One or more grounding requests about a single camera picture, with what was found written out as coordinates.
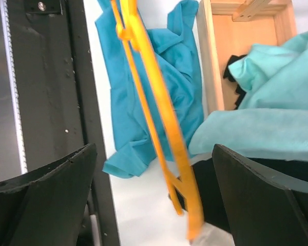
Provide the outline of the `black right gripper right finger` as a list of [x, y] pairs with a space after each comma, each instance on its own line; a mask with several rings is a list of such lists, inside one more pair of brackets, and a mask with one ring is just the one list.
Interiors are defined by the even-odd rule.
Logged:
[[235, 245], [308, 245], [308, 162], [215, 145], [213, 163]]

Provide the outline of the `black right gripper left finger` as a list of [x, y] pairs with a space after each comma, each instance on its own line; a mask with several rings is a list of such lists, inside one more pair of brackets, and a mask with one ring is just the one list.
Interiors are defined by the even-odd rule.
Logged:
[[97, 161], [88, 144], [0, 182], [0, 245], [76, 245]]

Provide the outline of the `yellow plastic hanger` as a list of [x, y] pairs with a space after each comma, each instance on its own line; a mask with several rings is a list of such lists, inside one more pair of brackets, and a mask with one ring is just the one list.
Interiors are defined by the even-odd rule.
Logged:
[[[164, 174], [172, 204], [174, 205], [176, 213], [182, 215], [183, 209], [177, 194], [180, 193], [184, 197], [184, 204], [188, 211], [187, 239], [193, 242], [200, 235], [204, 224], [203, 208], [182, 131], [174, 112], [174, 107], [167, 91], [162, 72], [157, 63], [146, 29], [138, 13], [137, 1], [120, 1], [120, 3], [111, 1], [110, 3], [116, 21], [116, 33], [118, 38], [122, 41], [125, 50], [140, 104]], [[179, 170], [179, 178], [176, 178], [167, 166], [156, 126], [133, 59], [132, 50], [136, 50], [140, 53], [169, 146]]]

